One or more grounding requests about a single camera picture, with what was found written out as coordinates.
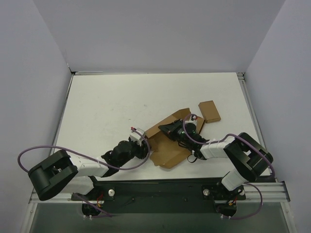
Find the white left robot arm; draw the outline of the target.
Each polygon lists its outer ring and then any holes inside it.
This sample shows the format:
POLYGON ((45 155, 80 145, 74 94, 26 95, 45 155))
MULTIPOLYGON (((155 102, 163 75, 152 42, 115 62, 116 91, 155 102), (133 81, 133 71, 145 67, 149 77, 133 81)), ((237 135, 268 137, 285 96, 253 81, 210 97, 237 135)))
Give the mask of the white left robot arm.
POLYGON ((73 150, 59 150, 27 171, 41 201, 58 195, 74 177, 110 177, 121 170, 133 170, 146 162, 151 146, 145 137, 123 140, 100 159, 73 150))

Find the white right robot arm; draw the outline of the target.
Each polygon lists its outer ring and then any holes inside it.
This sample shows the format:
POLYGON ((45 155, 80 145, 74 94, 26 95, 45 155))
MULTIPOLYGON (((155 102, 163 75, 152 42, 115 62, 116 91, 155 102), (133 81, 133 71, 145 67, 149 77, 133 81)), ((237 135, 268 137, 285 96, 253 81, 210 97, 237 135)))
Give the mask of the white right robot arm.
POLYGON ((267 168, 275 176, 272 155, 249 134, 229 133, 223 139, 210 141, 198 133, 197 120, 197 115, 190 114, 189 119, 177 119, 158 128, 171 141, 189 150, 195 160, 228 158, 234 169, 220 181, 226 190, 234 191, 246 182, 256 181, 267 168))

